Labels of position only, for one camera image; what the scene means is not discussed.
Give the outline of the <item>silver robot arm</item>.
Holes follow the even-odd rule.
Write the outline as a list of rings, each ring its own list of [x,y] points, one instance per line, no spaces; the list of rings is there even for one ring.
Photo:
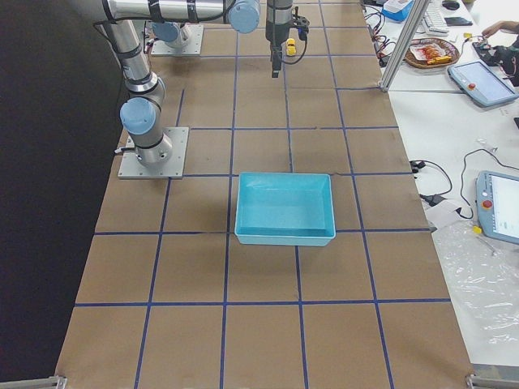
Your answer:
[[[257,1],[103,1],[105,18],[98,25],[105,31],[122,68],[128,102],[120,119],[132,145],[121,150],[120,174],[124,177],[179,177],[187,149],[187,128],[164,128],[160,124],[165,84],[151,70],[144,52],[144,39],[134,20],[150,21],[155,37],[168,46],[190,43],[188,27],[196,24],[228,24],[247,34],[259,25]]]
[[[174,49],[181,49],[188,45],[191,33],[185,23],[164,22],[152,23],[154,36]]]

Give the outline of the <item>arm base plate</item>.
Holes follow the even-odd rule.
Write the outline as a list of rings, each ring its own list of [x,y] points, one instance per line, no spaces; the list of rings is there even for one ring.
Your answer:
[[[151,55],[166,57],[201,54],[204,26],[200,24],[153,23]]]
[[[118,177],[121,179],[182,179],[189,128],[164,127],[162,141],[153,148],[134,145],[127,136]]]

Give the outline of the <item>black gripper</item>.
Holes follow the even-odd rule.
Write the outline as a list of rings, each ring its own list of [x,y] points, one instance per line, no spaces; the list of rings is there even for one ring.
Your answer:
[[[281,46],[289,39],[290,29],[298,32],[299,39],[305,41],[308,33],[308,19],[298,13],[292,0],[267,0],[266,32],[270,42],[271,76],[278,78],[282,66]]]

